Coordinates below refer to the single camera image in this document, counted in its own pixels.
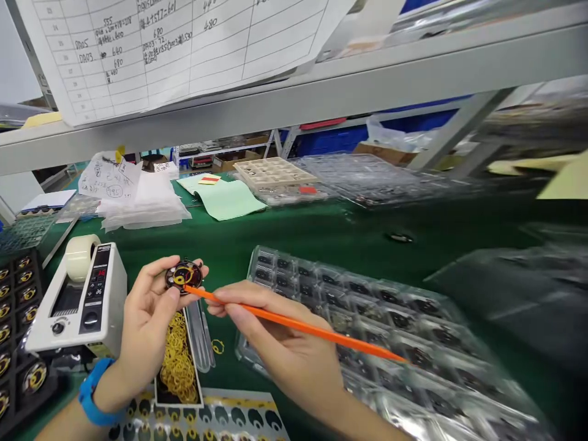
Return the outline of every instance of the workbench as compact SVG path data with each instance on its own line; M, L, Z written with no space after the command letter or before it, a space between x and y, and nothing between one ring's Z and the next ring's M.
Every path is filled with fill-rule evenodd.
M173 183L185 205L192 197ZM97 234L117 243L130 290L143 265L159 257L179 254L202 258L210 267L204 283L208 291L237 282L247 275L253 248L262 244L308 260L341 266L370 277L426 288L423 279L454 259L479 248L529 247L540 243L519 228L526 222L580 223L586 210L566 209L567 202L535 201L527 195L500 195L468 201L428 203L394 210L368 211L349 202L317 203L267 209L218 222L204 207L190 208L192 219L169 227L119 229L104 233L101 219L79 222L69 238ZM385 232L410 235L411 244L385 238ZM63 256L67 241L46 269L48 280ZM495 351L509 373L530 394L563 435L577 433L586 415L586 398L579 380L528 349L506 332L468 311L473 332ZM229 318L208 317L211 339L224 343L216 368L200 374L203 387L267 391L273 395L292 440L335 439L327 428L286 398L259 373L235 356L236 328ZM73 376L53 406L37 415L20 437L32 439L77 394L83 377Z

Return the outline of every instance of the tape dispenser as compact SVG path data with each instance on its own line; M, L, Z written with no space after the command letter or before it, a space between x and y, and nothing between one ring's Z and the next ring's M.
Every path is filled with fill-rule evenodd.
M118 357L127 273L114 242L72 238L26 336L24 349L42 358L76 354L81 363Z

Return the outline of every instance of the beige parts tray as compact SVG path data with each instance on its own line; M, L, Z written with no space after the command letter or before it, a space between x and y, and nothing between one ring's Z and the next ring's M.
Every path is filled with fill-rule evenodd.
M247 185L256 189L291 184L309 184L319 180L280 157L238 162L234 167Z

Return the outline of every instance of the white paper stack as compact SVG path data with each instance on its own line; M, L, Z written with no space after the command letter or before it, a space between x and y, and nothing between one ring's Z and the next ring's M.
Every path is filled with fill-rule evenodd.
M154 164L155 173L162 173L172 181L179 179L179 170L173 162L164 162L162 164Z
M102 228L109 231L119 227L127 230L179 224L192 215L173 191L166 173L142 171L137 195L132 203L102 200L97 213L103 216Z

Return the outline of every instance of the blue wristband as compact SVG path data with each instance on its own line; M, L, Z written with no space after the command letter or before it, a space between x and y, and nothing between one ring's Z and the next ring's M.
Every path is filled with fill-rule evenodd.
M104 374L104 372L106 372L106 370L114 362L115 361L112 358L102 358L98 363L96 363L92 372L90 372L86 380L84 380L80 386L80 395L78 396L78 401L80 402L81 407L84 409L84 412L86 413L86 416L90 422L96 426L114 426L124 415L124 409L119 413L102 412L96 407L92 398L92 395L96 390L96 386L98 385L98 381L100 381L102 374Z

